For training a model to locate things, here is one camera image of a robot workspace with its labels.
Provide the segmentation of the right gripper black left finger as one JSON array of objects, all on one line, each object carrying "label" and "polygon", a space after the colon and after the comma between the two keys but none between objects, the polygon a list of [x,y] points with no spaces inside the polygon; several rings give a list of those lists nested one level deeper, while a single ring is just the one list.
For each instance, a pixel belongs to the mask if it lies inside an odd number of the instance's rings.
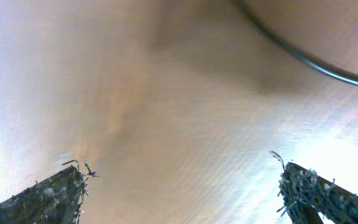
[{"label": "right gripper black left finger", "polygon": [[87,162],[85,173],[77,160],[68,163],[69,167],[1,202],[0,224],[79,224],[87,180],[97,174]]}]

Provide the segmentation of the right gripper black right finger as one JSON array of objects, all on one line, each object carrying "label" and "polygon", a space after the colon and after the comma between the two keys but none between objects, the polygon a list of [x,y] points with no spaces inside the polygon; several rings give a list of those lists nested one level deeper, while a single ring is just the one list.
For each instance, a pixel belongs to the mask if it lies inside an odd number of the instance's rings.
[{"label": "right gripper black right finger", "polygon": [[275,151],[269,152],[282,165],[279,193],[292,223],[322,223],[324,218],[338,224],[358,224],[358,195],[320,177],[313,169],[293,162],[284,163]]}]

